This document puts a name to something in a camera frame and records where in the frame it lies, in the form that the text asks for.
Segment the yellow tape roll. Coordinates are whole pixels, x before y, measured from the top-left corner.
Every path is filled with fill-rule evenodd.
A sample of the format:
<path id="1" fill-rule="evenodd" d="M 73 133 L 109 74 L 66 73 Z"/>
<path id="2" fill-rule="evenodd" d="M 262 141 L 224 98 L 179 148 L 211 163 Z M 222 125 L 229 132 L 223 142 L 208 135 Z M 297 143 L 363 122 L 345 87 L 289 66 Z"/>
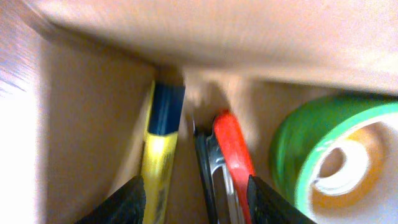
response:
<path id="1" fill-rule="evenodd" d="M 314 208 L 343 208 L 364 198 L 379 180 L 386 144 L 380 124 L 362 127 L 332 145 L 312 183 Z"/>

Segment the yellow highlighter pen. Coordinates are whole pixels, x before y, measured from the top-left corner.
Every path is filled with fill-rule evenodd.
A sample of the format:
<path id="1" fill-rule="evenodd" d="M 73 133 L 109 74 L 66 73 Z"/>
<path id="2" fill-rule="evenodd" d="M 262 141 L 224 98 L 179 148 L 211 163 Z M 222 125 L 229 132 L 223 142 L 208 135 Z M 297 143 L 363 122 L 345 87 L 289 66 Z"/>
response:
<path id="1" fill-rule="evenodd" d="M 184 95 L 183 85 L 152 84 L 141 167 L 144 224 L 164 222 Z"/>

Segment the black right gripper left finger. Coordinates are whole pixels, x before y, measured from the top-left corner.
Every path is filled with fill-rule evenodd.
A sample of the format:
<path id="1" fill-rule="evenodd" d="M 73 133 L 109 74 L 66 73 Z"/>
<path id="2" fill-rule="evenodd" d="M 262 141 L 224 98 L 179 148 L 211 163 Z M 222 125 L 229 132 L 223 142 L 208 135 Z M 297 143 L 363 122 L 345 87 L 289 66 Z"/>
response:
<path id="1" fill-rule="evenodd" d="M 137 175 L 127 181 L 115 193 L 77 224 L 142 224 L 146 206 L 144 180 Z"/>

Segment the green tape roll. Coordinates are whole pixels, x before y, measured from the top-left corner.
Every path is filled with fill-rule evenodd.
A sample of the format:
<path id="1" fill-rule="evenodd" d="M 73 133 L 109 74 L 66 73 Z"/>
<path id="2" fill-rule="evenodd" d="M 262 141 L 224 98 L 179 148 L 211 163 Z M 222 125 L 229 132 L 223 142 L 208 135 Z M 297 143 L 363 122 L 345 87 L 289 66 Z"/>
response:
<path id="1" fill-rule="evenodd" d="M 322 155 L 338 140 L 375 123 L 387 151 L 374 188 L 349 207 L 314 208 L 312 183 Z M 397 98 L 336 95 L 305 103 L 275 132 L 269 165 L 279 193 L 315 223 L 396 223 Z"/>

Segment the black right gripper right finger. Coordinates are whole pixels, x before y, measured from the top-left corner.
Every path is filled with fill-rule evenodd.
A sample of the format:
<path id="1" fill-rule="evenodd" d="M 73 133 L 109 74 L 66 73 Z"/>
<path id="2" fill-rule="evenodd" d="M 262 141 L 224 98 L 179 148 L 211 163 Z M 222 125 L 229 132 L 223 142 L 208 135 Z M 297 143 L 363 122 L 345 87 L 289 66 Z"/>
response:
<path id="1" fill-rule="evenodd" d="M 253 224 L 315 224 L 257 176 L 249 176 L 247 198 Z"/>

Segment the brown cardboard box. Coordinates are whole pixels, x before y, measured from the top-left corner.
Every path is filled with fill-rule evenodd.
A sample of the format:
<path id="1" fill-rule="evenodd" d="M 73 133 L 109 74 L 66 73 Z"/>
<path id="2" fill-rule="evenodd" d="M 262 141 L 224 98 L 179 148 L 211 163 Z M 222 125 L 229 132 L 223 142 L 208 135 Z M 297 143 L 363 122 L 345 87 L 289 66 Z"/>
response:
<path id="1" fill-rule="evenodd" d="M 11 1 L 22 223 L 72 223 L 140 166 L 147 93 L 186 86 L 167 223 L 208 221 L 192 121 L 229 107 L 257 174 L 284 117 L 344 91 L 397 95 L 396 1 Z"/>

